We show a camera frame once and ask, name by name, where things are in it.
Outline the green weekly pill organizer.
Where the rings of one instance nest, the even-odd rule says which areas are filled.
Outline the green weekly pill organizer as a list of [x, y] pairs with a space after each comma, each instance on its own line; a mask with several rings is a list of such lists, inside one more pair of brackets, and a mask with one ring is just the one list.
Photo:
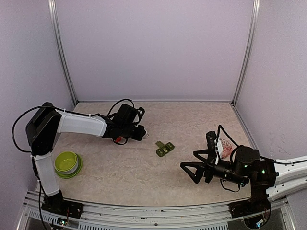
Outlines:
[[167, 153], [171, 152], [175, 148], [175, 146], [171, 142], [164, 144], [161, 141], [157, 141], [155, 144], [158, 147], [158, 149], [156, 150], [156, 154], [159, 157], [165, 156]]

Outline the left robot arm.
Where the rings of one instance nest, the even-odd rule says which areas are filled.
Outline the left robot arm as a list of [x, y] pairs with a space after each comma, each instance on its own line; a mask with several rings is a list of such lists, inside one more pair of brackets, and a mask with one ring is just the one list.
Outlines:
[[49, 196], [48, 205], [57, 213], [67, 209], [67, 202], [58, 194], [57, 184], [51, 161], [57, 134], [77, 133], [108, 138], [141, 141], [147, 131], [140, 125], [145, 110], [122, 104], [116, 113], [81, 114], [56, 108], [52, 103], [44, 103], [36, 108], [37, 112], [26, 125], [26, 135], [41, 187]]

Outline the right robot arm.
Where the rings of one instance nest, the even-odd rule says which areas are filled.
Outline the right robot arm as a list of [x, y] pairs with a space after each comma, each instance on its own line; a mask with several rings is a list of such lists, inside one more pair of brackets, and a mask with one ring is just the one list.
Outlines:
[[238, 146], [231, 153], [230, 161], [218, 158], [214, 149], [194, 151], [198, 162], [182, 162], [180, 167], [198, 184], [216, 177], [240, 188], [250, 185], [251, 197], [245, 202], [248, 212], [255, 213], [264, 200], [275, 201], [307, 187], [307, 159], [274, 160], [262, 157], [257, 149]]

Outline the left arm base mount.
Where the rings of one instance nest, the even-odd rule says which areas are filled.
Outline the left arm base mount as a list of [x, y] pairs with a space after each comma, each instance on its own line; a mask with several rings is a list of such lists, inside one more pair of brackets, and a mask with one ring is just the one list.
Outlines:
[[82, 203], [64, 199], [44, 201], [41, 208], [43, 211], [75, 219], [80, 219], [83, 212]]

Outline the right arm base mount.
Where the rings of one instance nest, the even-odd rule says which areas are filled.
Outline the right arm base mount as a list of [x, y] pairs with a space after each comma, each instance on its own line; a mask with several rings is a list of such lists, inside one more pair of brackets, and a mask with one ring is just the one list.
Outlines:
[[232, 218], [238, 218], [271, 209], [271, 203], [267, 199], [262, 200], [242, 200], [232, 202], [229, 205]]

